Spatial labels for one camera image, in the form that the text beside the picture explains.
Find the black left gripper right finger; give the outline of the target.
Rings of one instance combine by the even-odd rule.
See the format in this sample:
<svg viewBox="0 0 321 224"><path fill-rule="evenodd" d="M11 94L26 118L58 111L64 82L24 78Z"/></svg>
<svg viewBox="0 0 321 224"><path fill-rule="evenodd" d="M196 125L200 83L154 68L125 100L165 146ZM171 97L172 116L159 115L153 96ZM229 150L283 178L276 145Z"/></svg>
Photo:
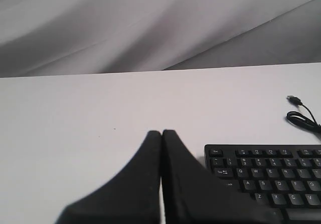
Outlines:
<svg viewBox="0 0 321 224"><path fill-rule="evenodd" d="M166 223L281 223L205 169L174 130L162 134L162 188Z"/></svg>

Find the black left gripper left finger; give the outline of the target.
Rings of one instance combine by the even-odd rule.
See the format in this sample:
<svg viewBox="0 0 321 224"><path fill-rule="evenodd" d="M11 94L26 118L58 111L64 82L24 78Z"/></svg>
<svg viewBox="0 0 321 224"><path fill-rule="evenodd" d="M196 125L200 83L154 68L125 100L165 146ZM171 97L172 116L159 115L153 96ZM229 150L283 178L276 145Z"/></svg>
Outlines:
<svg viewBox="0 0 321 224"><path fill-rule="evenodd" d="M106 184L68 205L57 223L160 223L161 134L149 131L126 166Z"/></svg>

